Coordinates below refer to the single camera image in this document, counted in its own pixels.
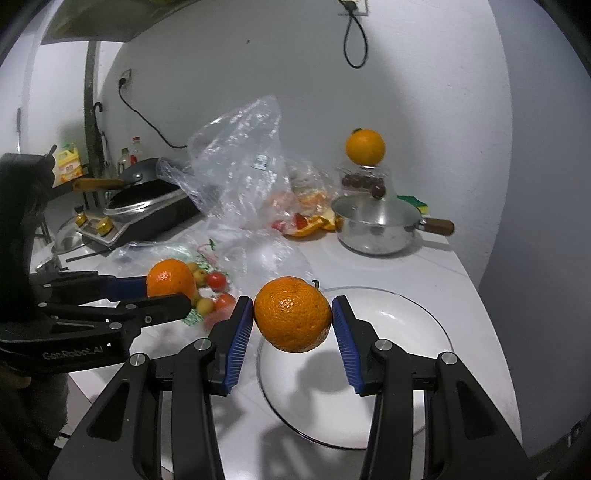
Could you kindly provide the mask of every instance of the green sponge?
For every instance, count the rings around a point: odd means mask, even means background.
[[[398,198],[404,200],[407,203],[410,203],[413,207],[418,208],[418,211],[421,212],[423,215],[429,213],[429,205],[421,202],[416,197],[412,197],[410,195],[398,195]]]

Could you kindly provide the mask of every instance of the stainless steel pot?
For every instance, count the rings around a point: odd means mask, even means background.
[[[368,255],[401,251],[412,243],[416,229],[444,236],[455,229],[449,220],[424,218],[417,208],[397,197],[340,197],[332,202],[332,209],[339,240]]]

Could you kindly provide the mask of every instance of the pot lid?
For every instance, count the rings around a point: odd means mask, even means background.
[[[65,254],[86,245],[89,240],[76,230],[76,217],[65,222],[56,233],[51,250],[56,254]]]
[[[408,353],[437,358],[452,351],[443,326],[425,308],[402,295],[369,287],[323,292],[330,302],[345,295],[357,318],[372,324]],[[257,376],[277,416],[304,437],[336,448],[367,447],[375,397],[360,397],[349,386],[333,329],[317,348],[286,353],[261,339]],[[414,431],[424,428],[424,397],[414,392]]]
[[[418,209],[396,196],[375,199],[370,195],[340,197],[332,209],[341,217],[367,225],[411,226],[421,219]]]

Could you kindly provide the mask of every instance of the power outlet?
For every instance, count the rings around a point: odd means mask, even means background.
[[[367,17],[369,15],[369,0],[353,0],[357,4],[357,10],[355,11],[355,15],[359,17]],[[348,17],[349,14],[347,10],[344,8],[341,9],[339,15],[343,15]]]
[[[123,73],[121,73],[119,78],[125,79],[125,84],[123,85],[123,87],[129,86],[129,84],[131,83],[131,69],[125,70]]]

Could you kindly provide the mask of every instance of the white countertop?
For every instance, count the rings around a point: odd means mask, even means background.
[[[491,320],[456,254],[443,237],[420,232],[417,244],[405,254],[371,258],[340,244],[336,234],[298,241],[322,287],[379,287],[402,294],[426,308],[449,335],[454,351],[470,369],[517,438],[521,427],[517,401],[503,351]],[[91,251],[83,247],[62,259]],[[35,260],[43,253],[37,254]],[[103,256],[69,264],[71,270],[92,270]],[[143,330],[132,353],[151,358],[170,355],[191,341],[206,336],[201,326],[182,321]],[[213,397],[219,450],[228,480],[357,480],[364,452],[344,451],[312,443],[287,427],[268,406],[256,380],[256,349],[260,334],[253,334],[238,385],[227,398]],[[70,375],[93,400],[113,377],[118,365],[74,372]],[[170,393],[163,408],[163,466],[172,470],[170,456]],[[412,478],[422,478],[423,434],[415,437]]]

